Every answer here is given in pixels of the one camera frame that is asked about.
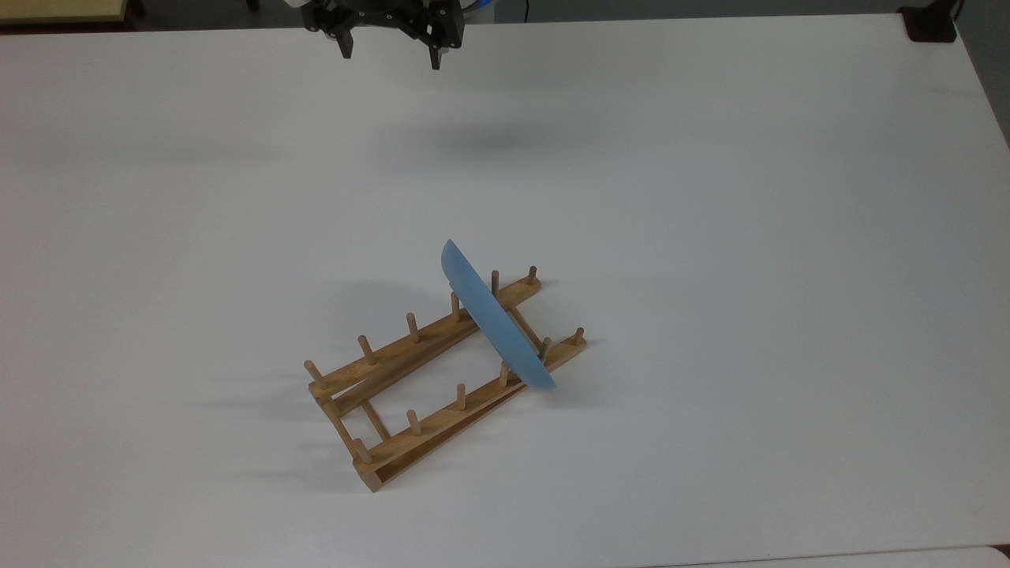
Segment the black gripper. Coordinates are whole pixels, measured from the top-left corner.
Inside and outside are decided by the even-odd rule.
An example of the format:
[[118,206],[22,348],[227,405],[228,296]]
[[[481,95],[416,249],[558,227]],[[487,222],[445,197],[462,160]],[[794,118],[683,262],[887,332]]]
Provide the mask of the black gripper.
[[405,35],[425,44],[432,69],[441,69],[443,56],[464,39],[458,1],[314,1],[314,13],[305,14],[305,28],[338,44],[346,60],[354,53],[357,23],[386,21],[397,21]]

